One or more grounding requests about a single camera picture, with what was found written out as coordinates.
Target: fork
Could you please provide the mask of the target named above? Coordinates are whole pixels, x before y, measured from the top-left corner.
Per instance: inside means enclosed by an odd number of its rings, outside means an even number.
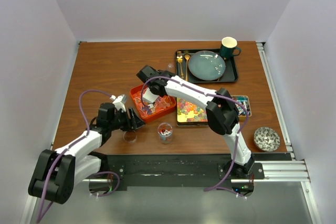
[[[177,52],[177,62],[180,64],[180,68],[181,68],[181,78],[184,79],[184,75],[183,75],[183,70],[182,70],[182,61],[183,61],[183,56],[181,55],[181,52],[178,51]]]

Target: robotic arm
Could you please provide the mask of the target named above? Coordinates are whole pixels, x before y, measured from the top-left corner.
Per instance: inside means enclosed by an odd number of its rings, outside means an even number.
[[[238,110],[233,102],[214,97],[221,95],[230,98],[227,90],[215,91],[201,88],[171,72],[156,71],[150,66],[142,68],[137,76],[141,81],[148,83],[149,88],[143,96],[148,102],[154,102],[158,96],[170,95],[188,100],[204,109],[209,127],[223,136],[229,146],[232,159],[238,135],[232,172],[240,178],[250,177],[254,159],[242,134],[238,133]],[[73,188],[83,179],[94,173],[109,170],[107,157],[92,151],[101,147],[111,137],[112,131],[136,130],[144,125],[133,109],[128,109],[127,113],[124,104],[125,95],[117,97],[113,103],[101,104],[98,116],[91,121],[89,134],[84,131],[81,136],[64,147],[54,151],[44,150],[37,161],[28,193],[39,198],[42,196],[51,164],[63,152],[65,153],[57,163],[47,184],[46,199],[49,201],[65,203]]]

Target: black tray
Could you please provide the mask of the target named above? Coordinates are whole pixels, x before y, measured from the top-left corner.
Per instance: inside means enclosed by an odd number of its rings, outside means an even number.
[[[212,52],[219,52],[219,48],[216,49],[180,49],[178,51],[181,52],[181,55],[183,56],[183,61],[182,61],[182,70],[184,74],[184,79],[185,79],[185,69],[186,69],[186,60],[184,59],[185,54],[190,54],[192,56],[198,51],[212,51]],[[180,64],[177,62],[177,52],[175,52],[175,62],[176,62],[176,74],[178,76],[181,76],[181,69],[180,69]],[[188,69],[188,82],[190,83],[223,83],[223,82],[236,82],[238,80],[238,71],[237,71],[237,66],[235,62],[235,57],[231,57],[230,59],[225,60],[225,65],[226,69],[224,71],[224,74],[222,77],[219,78],[219,80],[214,80],[214,81],[203,81],[197,77],[195,77],[193,74],[190,73]]]

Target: gray wall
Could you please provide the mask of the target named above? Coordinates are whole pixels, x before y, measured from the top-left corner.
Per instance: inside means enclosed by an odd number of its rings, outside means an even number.
[[[265,41],[289,0],[57,0],[78,40]]]
[[[0,6],[0,223],[19,223],[38,155],[54,137],[76,40],[56,0]]]
[[[307,161],[324,223],[335,223],[335,0],[291,0],[266,42],[297,158]]]

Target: red plastic bin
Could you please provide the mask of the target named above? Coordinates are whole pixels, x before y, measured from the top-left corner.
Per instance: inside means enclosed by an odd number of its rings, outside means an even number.
[[[133,89],[131,89],[131,98],[132,98],[132,100],[133,100],[133,102],[135,104],[135,107],[137,108],[137,111],[139,111],[139,108],[137,107],[137,103],[134,100],[134,96],[135,96],[135,94],[137,92],[141,91],[142,86],[143,86],[143,84],[140,85],[140,86],[137,86],[137,87],[135,87]],[[165,110],[160,111],[158,113],[154,113],[154,114],[152,114],[150,116],[147,116],[146,118],[143,118],[141,116],[140,112],[139,112],[139,116],[141,117],[142,120],[145,121],[145,123],[150,123],[150,122],[152,122],[152,121],[154,121],[154,120],[156,120],[156,119],[158,119],[158,118],[160,118],[160,117],[162,117],[164,115],[167,115],[167,114],[169,114],[171,112],[174,112],[175,111],[175,107],[176,107],[176,100],[173,97],[170,97],[170,99],[171,99],[172,105],[169,106],[168,108],[166,108]]]

